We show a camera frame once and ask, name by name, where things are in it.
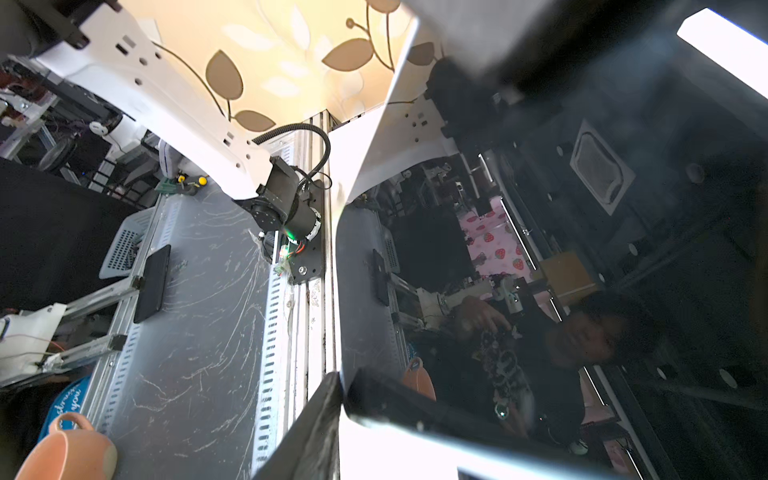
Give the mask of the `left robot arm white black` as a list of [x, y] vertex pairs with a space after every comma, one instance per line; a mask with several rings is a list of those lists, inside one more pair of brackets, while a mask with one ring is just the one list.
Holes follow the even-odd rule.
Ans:
[[5, 1], [1, 51], [115, 107], [235, 200], [271, 164], [255, 135], [327, 110], [348, 203], [448, 152], [405, 129], [440, 59], [519, 82], [590, 17], [578, 1]]

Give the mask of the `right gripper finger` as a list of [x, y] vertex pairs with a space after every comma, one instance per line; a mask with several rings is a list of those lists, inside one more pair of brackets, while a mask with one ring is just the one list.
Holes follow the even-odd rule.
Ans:
[[330, 372], [253, 479], [333, 479], [342, 404], [340, 375]]

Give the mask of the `black phone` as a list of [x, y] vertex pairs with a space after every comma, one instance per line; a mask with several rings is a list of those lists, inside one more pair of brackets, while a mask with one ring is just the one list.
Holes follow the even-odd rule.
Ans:
[[337, 227], [351, 479], [767, 475], [767, 5], [578, 1]]

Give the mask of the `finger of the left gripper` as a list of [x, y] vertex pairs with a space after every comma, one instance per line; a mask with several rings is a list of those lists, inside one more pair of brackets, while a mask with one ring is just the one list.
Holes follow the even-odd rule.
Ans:
[[448, 46], [467, 73], [501, 78], [506, 69], [535, 65], [536, 49], [556, 37], [556, 25], [573, 12], [574, 1], [408, 1], [425, 25]]

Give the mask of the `orange mug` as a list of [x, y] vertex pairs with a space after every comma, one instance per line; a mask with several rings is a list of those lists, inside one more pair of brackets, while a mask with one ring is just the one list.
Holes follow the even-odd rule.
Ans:
[[17, 480], [112, 479], [118, 452], [114, 443], [76, 412], [49, 425], [48, 435], [26, 457]]

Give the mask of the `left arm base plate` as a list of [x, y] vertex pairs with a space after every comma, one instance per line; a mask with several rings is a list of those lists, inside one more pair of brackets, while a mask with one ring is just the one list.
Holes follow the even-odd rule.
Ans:
[[298, 193], [297, 208], [286, 226], [260, 235], [262, 253], [272, 272], [298, 285], [318, 278], [324, 266], [324, 192], [320, 180]]

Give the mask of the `aluminium front rail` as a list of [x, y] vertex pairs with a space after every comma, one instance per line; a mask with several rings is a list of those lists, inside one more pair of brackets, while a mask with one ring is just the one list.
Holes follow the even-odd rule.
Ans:
[[330, 167], [321, 164], [324, 142], [314, 132], [291, 132], [267, 142], [271, 153], [308, 172], [320, 167], [314, 180], [325, 185], [324, 273], [292, 285], [269, 265], [267, 307], [259, 373], [251, 471], [256, 473], [276, 450], [328, 371], [335, 370], [334, 287], [327, 273], [330, 261]]

